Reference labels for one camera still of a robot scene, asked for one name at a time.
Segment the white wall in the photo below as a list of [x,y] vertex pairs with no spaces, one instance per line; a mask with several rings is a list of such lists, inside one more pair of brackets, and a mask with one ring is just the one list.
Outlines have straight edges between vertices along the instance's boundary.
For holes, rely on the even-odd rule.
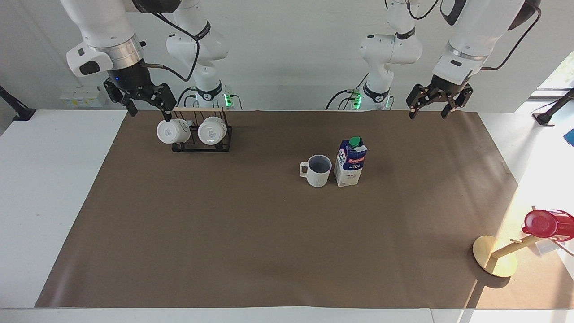
[[[423,1],[423,8],[431,3]],[[574,50],[570,4],[570,0],[542,2],[541,21],[505,68],[472,78],[476,91],[467,110],[514,112],[528,98]],[[381,0],[204,0],[203,6],[213,27],[231,45],[229,57],[216,63],[222,79],[251,109],[323,109],[332,94],[356,86],[367,72],[359,56],[362,38],[392,32]],[[148,43],[146,61],[185,72],[165,49],[172,28],[149,14],[130,13],[129,19]],[[58,0],[1,1],[0,24],[0,84],[30,106],[62,108],[57,99],[61,86],[99,85],[107,77],[78,80],[67,70],[65,53],[81,39]],[[506,56],[525,28],[500,40],[492,65]],[[436,10],[417,24],[417,33],[424,44],[421,60],[393,68],[395,109],[405,108],[414,84],[428,84],[452,29]],[[175,93],[186,87],[165,71],[152,73],[156,83],[169,83]],[[441,110],[442,105],[433,109]]]

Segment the milk carton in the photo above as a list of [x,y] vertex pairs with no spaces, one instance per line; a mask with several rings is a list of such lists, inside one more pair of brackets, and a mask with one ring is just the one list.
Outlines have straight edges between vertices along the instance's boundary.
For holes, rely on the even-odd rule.
[[335,179],[339,187],[357,185],[363,170],[367,147],[360,137],[343,140],[335,162]]

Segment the black wire rack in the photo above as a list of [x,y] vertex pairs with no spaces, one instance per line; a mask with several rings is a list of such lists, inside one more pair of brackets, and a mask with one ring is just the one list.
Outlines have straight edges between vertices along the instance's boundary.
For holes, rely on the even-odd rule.
[[[174,111],[174,116],[176,118],[180,118],[186,121],[193,121],[193,125],[189,126],[189,130],[191,131],[191,136],[189,140],[184,143],[177,143],[172,144],[172,151],[173,152],[193,152],[193,151],[205,151],[205,152],[228,152],[231,148],[231,136],[233,133],[233,128],[227,122],[227,116],[225,115],[225,111],[222,109],[221,111],[216,112],[206,112],[206,111],[186,111],[186,116],[189,116],[193,113],[193,117],[186,118],[184,116],[183,111]],[[225,126],[227,127],[227,134],[223,139],[215,145],[206,145],[199,140],[199,135],[197,131],[199,130],[199,125],[201,123],[198,122],[199,118],[201,118],[201,122],[203,122],[207,117],[219,117],[225,122]]]

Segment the white table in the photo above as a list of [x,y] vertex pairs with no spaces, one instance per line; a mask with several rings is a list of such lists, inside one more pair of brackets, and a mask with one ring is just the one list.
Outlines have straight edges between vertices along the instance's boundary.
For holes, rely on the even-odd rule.
[[[125,114],[121,110],[40,110],[28,122],[12,123],[0,136],[0,308],[26,309],[34,306]],[[481,114],[481,117],[509,168],[521,181],[517,194],[531,199],[539,207],[574,209],[574,201],[568,191],[555,185],[557,182],[574,182],[572,169],[552,168],[554,173],[551,172],[553,177],[550,181],[554,185],[543,192],[532,190],[539,180],[534,176],[536,170],[545,167],[548,161],[536,156],[548,153],[549,149],[553,152],[558,149],[561,156],[574,160],[574,148],[557,138],[563,130],[567,132],[565,129],[568,126],[533,128],[529,116],[515,114]],[[521,318],[534,317],[537,322],[555,322],[552,321],[553,317],[571,319],[572,315],[572,312],[560,311],[431,312],[428,309],[354,310],[310,307],[28,309],[0,310],[0,322],[30,322],[39,321],[40,318],[44,322],[72,322],[82,318],[84,322],[475,323],[499,321],[493,318],[501,316],[510,316],[521,322],[526,322]]]

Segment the white mug handle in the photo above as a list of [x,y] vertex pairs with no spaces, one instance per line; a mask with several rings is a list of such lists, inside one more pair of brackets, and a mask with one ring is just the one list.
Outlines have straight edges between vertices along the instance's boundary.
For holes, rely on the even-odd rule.
[[302,162],[301,165],[299,166],[299,176],[301,177],[307,177],[307,173],[303,173],[303,168],[306,167],[307,169],[309,169],[309,163],[307,163],[306,161]]

